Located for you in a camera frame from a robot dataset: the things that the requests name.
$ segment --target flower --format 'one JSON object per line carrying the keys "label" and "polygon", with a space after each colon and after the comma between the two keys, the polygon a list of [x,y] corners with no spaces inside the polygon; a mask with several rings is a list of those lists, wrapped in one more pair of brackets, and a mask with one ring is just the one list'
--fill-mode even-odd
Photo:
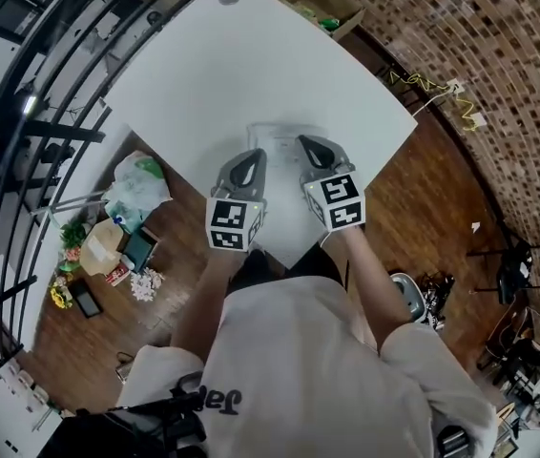
{"label": "flower", "polygon": [[142,273],[133,273],[131,278],[133,295],[138,301],[150,302],[163,280],[164,276],[152,268],[145,268]]}
{"label": "flower", "polygon": [[65,250],[64,255],[68,261],[79,261],[79,257],[81,256],[81,248],[75,247],[72,249],[67,249]]}
{"label": "flower", "polygon": [[73,306],[73,299],[65,296],[62,292],[62,286],[59,285],[61,281],[58,281],[59,278],[62,277],[56,277],[56,280],[54,280],[50,286],[50,295],[52,296],[53,303],[55,303],[58,308],[68,309]]}

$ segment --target plastic bag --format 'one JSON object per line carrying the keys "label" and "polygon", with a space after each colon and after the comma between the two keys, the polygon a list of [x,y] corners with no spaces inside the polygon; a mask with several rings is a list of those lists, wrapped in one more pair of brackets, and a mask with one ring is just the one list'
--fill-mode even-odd
{"label": "plastic bag", "polygon": [[162,202],[171,200],[162,170],[152,157],[135,151],[115,167],[115,181],[103,196],[107,214],[133,232]]}

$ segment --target wall outlet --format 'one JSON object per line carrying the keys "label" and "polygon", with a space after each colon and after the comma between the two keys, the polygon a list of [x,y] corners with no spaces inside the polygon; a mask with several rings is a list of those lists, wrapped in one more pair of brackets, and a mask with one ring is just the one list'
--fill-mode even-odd
{"label": "wall outlet", "polygon": [[457,78],[448,81],[447,85],[452,87],[452,93],[455,95],[462,94],[465,91],[463,84]]}
{"label": "wall outlet", "polygon": [[473,120],[476,127],[482,127],[482,126],[487,125],[487,120],[479,112],[476,112],[475,114],[470,115],[469,118],[471,118],[471,120]]}

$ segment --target potted plant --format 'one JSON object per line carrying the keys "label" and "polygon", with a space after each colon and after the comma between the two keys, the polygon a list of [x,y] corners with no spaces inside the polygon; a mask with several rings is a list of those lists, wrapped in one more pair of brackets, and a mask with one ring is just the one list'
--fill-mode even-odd
{"label": "potted plant", "polygon": [[86,224],[80,219],[72,219],[62,226],[60,238],[64,248],[64,258],[66,262],[60,266],[62,271],[71,272],[79,267],[79,255],[81,254],[81,245],[88,236]]}

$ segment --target metal railing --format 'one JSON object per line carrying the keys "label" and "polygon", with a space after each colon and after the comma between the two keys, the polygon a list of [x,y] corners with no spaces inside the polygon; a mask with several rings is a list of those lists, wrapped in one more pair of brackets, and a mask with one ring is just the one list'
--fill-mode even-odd
{"label": "metal railing", "polygon": [[[102,48],[93,54],[84,69],[74,78],[73,83],[48,122],[30,120],[29,117],[34,116],[36,108],[42,106],[52,85],[65,69],[77,48],[84,43],[85,39],[93,32],[95,26],[122,0],[108,1],[87,27],[76,36],[68,50],[64,52],[53,65],[53,68],[50,70],[44,82],[38,86],[36,90],[31,91],[29,100],[32,105],[28,110],[28,113],[21,114],[14,120],[12,114],[11,116],[8,115],[10,113],[9,111],[12,110],[16,90],[18,89],[25,72],[37,54],[44,51],[44,46],[47,45],[48,38],[59,24],[61,15],[69,11],[69,8],[76,1],[77,0],[54,0],[52,2],[38,20],[34,29],[22,43],[22,46],[11,61],[8,70],[0,83],[0,143],[3,141],[0,148],[0,214],[4,205],[5,194],[7,192],[17,192],[14,215],[12,219],[7,220],[7,223],[10,226],[7,247],[1,253],[3,255],[3,262],[0,266],[0,367],[23,347],[22,328],[27,297],[31,286],[36,282],[34,269],[41,251],[43,239],[50,224],[50,219],[47,215],[40,224],[35,216],[28,216],[27,219],[24,219],[24,236],[21,237],[21,239],[16,240],[15,233],[19,225],[18,223],[21,220],[20,212],[22,207],[26,206],[29,208],[27,196],[31,193],[36,193],[35,201],[30,206],[32,210],[43,207],[44,202],[46,202],[48,189],[51,186],[55,186],[57,183],[52,199],[54,202],[60,200],[74,170],[77,168],[83,155],[85,155],[91,142],[100,142],[102,140],[103,134],[101,134],[99,130],[111,113],[111,110],[108,107],[105,107],[91,129],[83,129],[82,124],[86,118],[89,117],[99,99],[108,92],[119,74],[133,59],[141,47],[157,32],[161,31],[166,23],[193,0],[177,1],[169,10],[162,12],[161,17],[136,39],[134,44],[125,51],[118,63],[108,71],[107,76],[93,91],[81,112],[77,115],[72,126],[64,126],[63,124],[60,124],[60,121],[69,110],[70,104],[75,99],[75,96],[82,88],[84,82],[86,82],[87,78],[101,60],[114,48],[118,39],[122,37],[158,0],[147,0],[142,3],[130,16],[126,17],[117,25],[105,40]],[[16,158],[18,157],[20,145],[22,144],[23,139],[32,135],[41,137],[40,141],[36,148],[33,148],[34,153],[31,155],[30,164],[23,179],[14,182],[12,180],[12,171]],[[48,172],[42,178],[33,178],[48,143],[50,140],[57,139],[62,140],[62,142],[58,153],[54,156]],[[68,151],[74,140],[81,141],[81,145],[74,154],[67,172],[60,178],[60,181],[57,182],[56,175],[61,163],[61,158],[64,157],[64,154]],[[33,228],[35,225],[38,226],[36,243],[31,244]],[[13,277],[8,277],[8,273],[10,273],[11,270],[9,261],[10,258],[14,257],[17,258],[17,263],[13,269],[14,275]],[[8,279],[10,278],[13,278],[12,283],[8,283]]]}

